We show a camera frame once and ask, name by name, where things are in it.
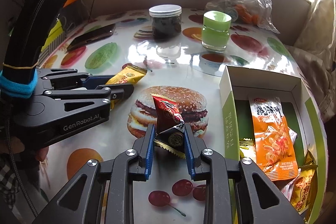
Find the person left hand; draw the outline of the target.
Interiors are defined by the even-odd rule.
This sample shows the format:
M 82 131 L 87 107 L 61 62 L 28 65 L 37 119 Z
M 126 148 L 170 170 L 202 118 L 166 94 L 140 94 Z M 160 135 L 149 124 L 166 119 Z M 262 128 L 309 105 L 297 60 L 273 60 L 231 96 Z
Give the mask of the person left hand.
M 24 144 L 17 137 L 11 137 L 10 142 L 11 142 L 11 148 L 14 154 L 23 152 L 25 150 Z M 6 140 L 1 139 L 0 148 L 1 148 L 1 153 L 9 154 L 9 149 L 7 147 Z M 48 152 L 49 152 L 49 147 L 45 147 L 45 148 L 42 148 L 36 151 L 31 151 L 30 153 L 34 155 L 37 161 L 43 162 L 45 161 Z

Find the plaid sleeve forearm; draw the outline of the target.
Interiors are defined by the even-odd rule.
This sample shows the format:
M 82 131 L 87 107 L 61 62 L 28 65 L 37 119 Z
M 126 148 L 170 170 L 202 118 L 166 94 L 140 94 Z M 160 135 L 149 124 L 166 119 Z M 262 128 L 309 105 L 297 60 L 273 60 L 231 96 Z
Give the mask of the plaid sleeve forearm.
M 39 201 L 39 163 L 30 156 L 14 156 L 17 172 L 10 155 L 1 153 L 1 197 L 10 210 L 13 210 L 18 195 L 21 194 L 28 204 L 34 207 L 37 215 Z

